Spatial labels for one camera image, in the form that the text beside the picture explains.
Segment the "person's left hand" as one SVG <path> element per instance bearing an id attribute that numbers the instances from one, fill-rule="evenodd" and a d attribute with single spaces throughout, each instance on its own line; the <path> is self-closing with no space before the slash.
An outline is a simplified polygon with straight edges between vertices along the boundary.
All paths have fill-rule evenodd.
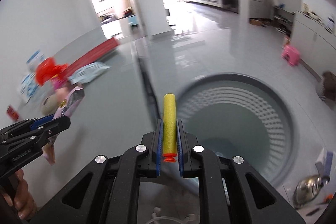
<path id="1" fill-rule="evenodd" d="M 33 196 L 29 192 L 27 181 L 23 178 L 24 172 L 22 169 L 15 173 L 18 180 L 17 191 L 14 199 L 6 197 L 9 206 L 14 206 L 18 212 L 18 217 L 22 220 L 32 218 L 37 212 L 37 205 Z"/>

